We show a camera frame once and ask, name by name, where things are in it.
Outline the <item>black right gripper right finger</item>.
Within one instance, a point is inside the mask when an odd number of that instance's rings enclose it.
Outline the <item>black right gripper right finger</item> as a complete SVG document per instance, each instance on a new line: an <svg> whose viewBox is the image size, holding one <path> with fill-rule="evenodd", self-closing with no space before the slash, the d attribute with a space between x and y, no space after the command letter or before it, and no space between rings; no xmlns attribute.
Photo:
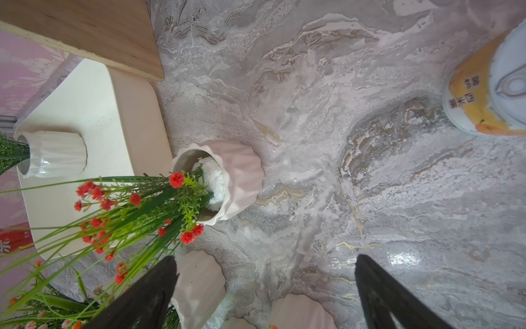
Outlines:
<svg viewBox="0 0 526 329"><path fill-rule="evenodd" d="M356 286L369 328L450 328L370 256L360 254L355 268Z"/></svg>

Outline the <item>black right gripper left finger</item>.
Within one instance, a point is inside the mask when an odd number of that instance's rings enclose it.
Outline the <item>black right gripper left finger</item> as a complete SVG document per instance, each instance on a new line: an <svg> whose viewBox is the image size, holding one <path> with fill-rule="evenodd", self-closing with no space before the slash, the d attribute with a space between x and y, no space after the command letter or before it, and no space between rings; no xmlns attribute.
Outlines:
<svg viewBox="0 0 526 329"><path fill-rule="evenodd" d="M175 258L165 257L85 328L162 328L178 276Z"/></svg>

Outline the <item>red flower white pot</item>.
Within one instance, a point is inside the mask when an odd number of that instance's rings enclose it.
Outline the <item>red flower white pot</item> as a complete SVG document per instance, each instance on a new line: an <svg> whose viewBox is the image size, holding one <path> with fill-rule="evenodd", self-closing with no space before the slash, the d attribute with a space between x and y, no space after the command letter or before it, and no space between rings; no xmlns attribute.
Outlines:
<svg viewBox="0 0 526 329"><path fill-rule="evenodd" d="M38 239L43 262L21 283L2 326L36 328L60 319L84 323L98 315L117 292L124 291L148 264L168 249L192 243L205 226L227 220L252 205L262 190L264 171L252 148L235 141L207 141L182 149L168 176L115 176L79 180L76 211L82 216L65 226L46 228ZM88 304L62 301L42 271L54 257L71 263L90 253L116 259L137 243L139 253L117 265L115 282Z"/></svg>

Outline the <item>orange flower white pot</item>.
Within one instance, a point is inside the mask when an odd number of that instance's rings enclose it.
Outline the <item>orange flower white pot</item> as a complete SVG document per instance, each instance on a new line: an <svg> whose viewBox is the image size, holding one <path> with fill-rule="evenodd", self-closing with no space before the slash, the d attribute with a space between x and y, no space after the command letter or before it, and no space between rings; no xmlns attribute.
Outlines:
<svg viewBox="0 0 526 329"><path fill-rule="evenodd" d="M1 134L1 173L16 168L23 178L56 178L82 173L87 147L72 132L23 132L17 138Z"/></svg>

